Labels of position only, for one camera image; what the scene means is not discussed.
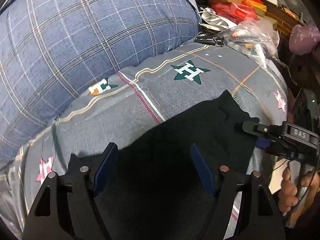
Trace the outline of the person's right hand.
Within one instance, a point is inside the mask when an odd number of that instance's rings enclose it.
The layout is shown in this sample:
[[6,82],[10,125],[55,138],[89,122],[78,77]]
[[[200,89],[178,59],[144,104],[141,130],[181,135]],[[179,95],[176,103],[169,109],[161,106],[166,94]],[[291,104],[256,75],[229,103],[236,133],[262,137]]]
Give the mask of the person's right hand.
[[[289,212],[293,207],[298,204],[297,187],[290,180],[291,172],[287,167],[283,172],[283,179],[281,181],[281,189],[279,191],[279,210],[282,213]],[[310,189],[308,195],[306,196],[304,207],[299,208],[294,212],[291,218],[298,219],[301,214],[303,214],[307,209],[309,209],[314,201],[316,194],[319,192],[319,175],[316,173],[308,173],[302,180],[301,185],[307,187],[310,184]]]

